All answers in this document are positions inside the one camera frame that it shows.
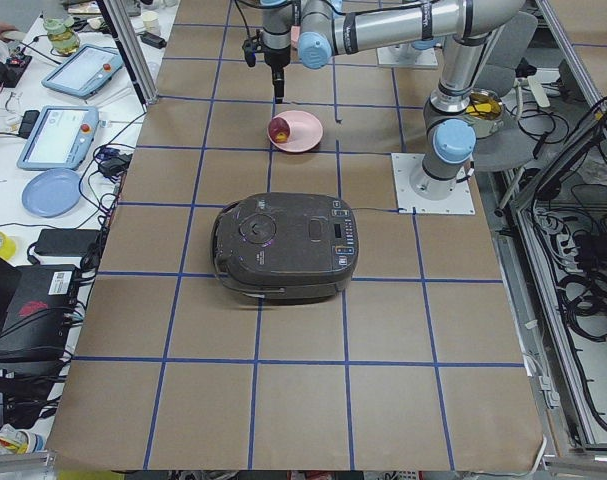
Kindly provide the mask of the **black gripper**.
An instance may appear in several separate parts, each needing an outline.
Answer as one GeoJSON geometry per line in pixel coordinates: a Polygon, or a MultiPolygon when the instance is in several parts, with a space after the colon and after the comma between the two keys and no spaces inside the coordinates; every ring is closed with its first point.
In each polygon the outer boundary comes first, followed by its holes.
{"type": "Polygon", "coordinates": [[[271,69],[274,102],[282,103],[285,95],[285,68],[290,63],[290,47],[275,49],[263,47],[264,59],[271,69]]]}

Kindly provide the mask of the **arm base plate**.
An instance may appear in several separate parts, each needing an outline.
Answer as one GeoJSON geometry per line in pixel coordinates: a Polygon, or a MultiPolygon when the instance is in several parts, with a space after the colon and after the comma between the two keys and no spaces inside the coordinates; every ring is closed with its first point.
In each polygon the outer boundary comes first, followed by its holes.
{"type": "Polygon", "coordinates": [[[423,154],[392,153],[397,210],[402,214],[475,214],[469,178],[461,166],[450,180],[435,180],[423,169],[423,154]]]}
{"type": "Polygon", "coordinates": [[[377,49],[378,65],[389,68],[435,70],[438,61],[433,47],[419,50],[411,44],[399,44],[377,49]]]}

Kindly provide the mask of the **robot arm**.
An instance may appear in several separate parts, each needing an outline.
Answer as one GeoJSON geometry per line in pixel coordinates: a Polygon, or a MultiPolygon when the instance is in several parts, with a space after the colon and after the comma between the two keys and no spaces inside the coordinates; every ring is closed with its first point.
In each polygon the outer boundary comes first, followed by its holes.
{"type": "Polygon", "coordinates": [[[299,27],[298,56],[320,69],[334,56],[445,38],[444,65],[423,115],[428,148],[410,175],[419,196],[450,196],[476,136],[462,118],[470,93],[493,48],[493,35],[521,9],[519,1],[411,1],[371,11],[343,13],[333,1],[263,1],[262,28],[247,50],[260,52],[271,69],[274,100],[281,103],[290,62],[291,29],[299,27]]]}

